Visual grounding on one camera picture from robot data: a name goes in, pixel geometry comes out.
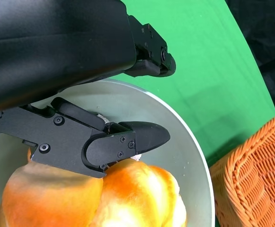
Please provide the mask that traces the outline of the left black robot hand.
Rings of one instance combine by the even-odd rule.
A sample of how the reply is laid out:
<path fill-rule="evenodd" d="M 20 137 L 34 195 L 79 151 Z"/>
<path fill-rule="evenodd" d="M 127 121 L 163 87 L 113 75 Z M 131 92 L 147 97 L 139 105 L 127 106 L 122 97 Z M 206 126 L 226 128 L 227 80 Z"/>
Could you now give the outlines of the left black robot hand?
<path fill-rule="evenodd" d="M 166 41 L 119 0 L 0 0 L 0 133 L 34 147 L 34 162 L 96 178 L 107 164 L 169 141 L 150 122 L 105 123 L 56 95 L 125 73 L 176 71 Z"/>

